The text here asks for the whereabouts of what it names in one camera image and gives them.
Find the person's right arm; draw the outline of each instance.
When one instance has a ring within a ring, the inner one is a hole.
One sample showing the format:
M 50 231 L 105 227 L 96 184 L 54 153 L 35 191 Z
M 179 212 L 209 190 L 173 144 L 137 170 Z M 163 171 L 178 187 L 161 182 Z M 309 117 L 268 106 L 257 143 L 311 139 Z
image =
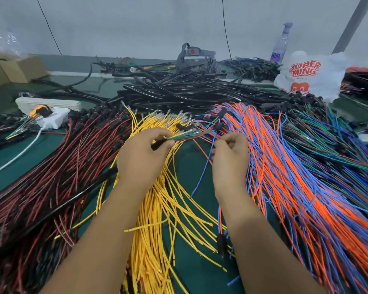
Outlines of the person's right arm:
M 213 182 L 246 293 L 326 293 L 293 256 L 245 187 L 247 138 L 224 135 L 213 149 Z

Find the bottle label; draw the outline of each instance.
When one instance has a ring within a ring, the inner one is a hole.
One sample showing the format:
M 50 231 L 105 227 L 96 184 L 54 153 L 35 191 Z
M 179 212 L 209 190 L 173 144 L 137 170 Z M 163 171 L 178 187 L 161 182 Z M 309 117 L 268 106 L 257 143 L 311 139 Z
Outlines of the bottle label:
M 273 61 L 275 63 L 281 63 L 283 60 L 285 53 L 284 52 L 274 52 L 271 55 L 270 61 Z

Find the hand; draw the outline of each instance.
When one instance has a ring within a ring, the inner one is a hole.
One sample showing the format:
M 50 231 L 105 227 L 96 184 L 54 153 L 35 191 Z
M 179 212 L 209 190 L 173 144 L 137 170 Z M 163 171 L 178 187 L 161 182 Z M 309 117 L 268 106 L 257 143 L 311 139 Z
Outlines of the hand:
M 213 182 L 217 200 L 237 190 L 246 191 L 245 180 L 249 164 L 248 140 L 241 133 L 222 136 L 211 151 L 213 157 Z
M 168 140 L 157 150 L 152 150 L 151 144 L 153 140 L 172 135 L 169 130 L 152 128 L 129 138 L 117 156 L 119 182 L 140 188 L 146 193 L 160 174 L 167 153 L 175 142 Z

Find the forearm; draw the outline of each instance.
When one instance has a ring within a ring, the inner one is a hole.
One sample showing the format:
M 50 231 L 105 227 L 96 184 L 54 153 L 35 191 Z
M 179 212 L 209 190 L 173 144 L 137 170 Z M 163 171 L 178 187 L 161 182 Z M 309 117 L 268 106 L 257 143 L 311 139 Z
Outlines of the forearm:
M 83 237 L 59 266 L 42 294 L 118 293 L 134 232 L 147 191 L 125 183 L 111 191 Z
M 217 196 L 246 293 L 325 293 L 245 190 Z

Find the water bottle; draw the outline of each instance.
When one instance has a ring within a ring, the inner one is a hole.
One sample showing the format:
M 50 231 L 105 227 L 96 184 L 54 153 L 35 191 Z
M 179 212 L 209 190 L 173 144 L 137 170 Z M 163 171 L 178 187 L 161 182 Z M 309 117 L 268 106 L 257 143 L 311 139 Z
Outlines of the water bottle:
M 284 23 L 285 28 L 283 29 L 280 39 L 275 44 L 273 53 L 270 61 L 281 64 L 283 56 L 285 55 L 286 49 L 288 48 L 288 34 L 293 23 Z

